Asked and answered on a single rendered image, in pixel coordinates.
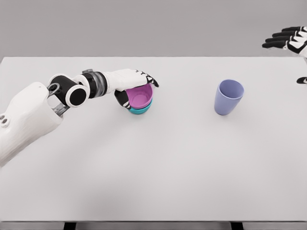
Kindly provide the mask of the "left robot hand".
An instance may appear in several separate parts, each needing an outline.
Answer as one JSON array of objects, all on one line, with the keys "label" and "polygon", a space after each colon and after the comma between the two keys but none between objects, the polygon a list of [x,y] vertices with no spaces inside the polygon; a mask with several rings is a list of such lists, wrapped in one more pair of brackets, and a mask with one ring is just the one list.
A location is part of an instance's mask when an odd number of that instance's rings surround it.
[{"label": "left robot hand", "polygon": [[136,69],[121,69],[112,72],[103,73],[106,79],[106,94],[115,92],[115,98],[118,103],[126,108],[131,109],[129,98],[126,93],[127,89],[141,87],[146,84],[153,84],[159,87],[158,82],[149,74]]}]

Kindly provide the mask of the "lavender cup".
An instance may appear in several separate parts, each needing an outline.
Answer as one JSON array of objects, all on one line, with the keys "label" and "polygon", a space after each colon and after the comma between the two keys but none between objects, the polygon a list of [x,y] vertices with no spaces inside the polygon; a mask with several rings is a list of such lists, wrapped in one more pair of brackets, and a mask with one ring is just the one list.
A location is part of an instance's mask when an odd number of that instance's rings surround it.
[{"label": "lavender cup", "polygon": [[228,115],[238,105],[244,95],[244,87],[236,80],[223,80],[215,95],[214,110],[219,115]]}]

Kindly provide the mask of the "teal bowl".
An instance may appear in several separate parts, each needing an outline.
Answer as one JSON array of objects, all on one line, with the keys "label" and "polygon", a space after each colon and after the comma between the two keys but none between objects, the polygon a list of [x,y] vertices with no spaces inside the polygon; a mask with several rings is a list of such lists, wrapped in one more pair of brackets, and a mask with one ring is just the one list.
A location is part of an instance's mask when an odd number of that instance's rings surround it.
[{"label": "teal bowl", "polygon": [[150,108],[151,105],[152,105],[152,102],[153,102],[153,100],[150,100],[149,104],[148,104],[146,107],[140,108],[140,109],[136,109],[136,108],[131,107],[131,109],[129,110],[129,112],[132,113],[132,114],[135,114],[135,115],[144,114],[145,112],[147,112],[147,111],[149,110],[149,108]]}]

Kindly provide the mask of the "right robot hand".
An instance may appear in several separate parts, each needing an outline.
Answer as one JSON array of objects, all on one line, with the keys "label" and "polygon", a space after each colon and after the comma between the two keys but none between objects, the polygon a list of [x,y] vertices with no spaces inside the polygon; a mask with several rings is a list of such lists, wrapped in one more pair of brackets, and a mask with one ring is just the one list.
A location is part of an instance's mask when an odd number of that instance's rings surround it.
[{"label": "right robot hand", "polygon": [[307,61],[307,26],[292,26],[273,33],[265,39],[262,48],[289,50]]}]

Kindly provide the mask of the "pink bowl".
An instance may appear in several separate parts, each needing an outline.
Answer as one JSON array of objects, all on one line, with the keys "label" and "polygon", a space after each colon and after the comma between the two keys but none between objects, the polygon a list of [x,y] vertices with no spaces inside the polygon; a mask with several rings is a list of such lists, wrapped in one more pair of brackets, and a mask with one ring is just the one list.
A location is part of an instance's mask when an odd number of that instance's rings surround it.
[{"label": "pink bowl", "polygon": [[150,84],[126,89],[129,103],[132,108],[142,109],[149,105],[153,98],[153,89]]}]

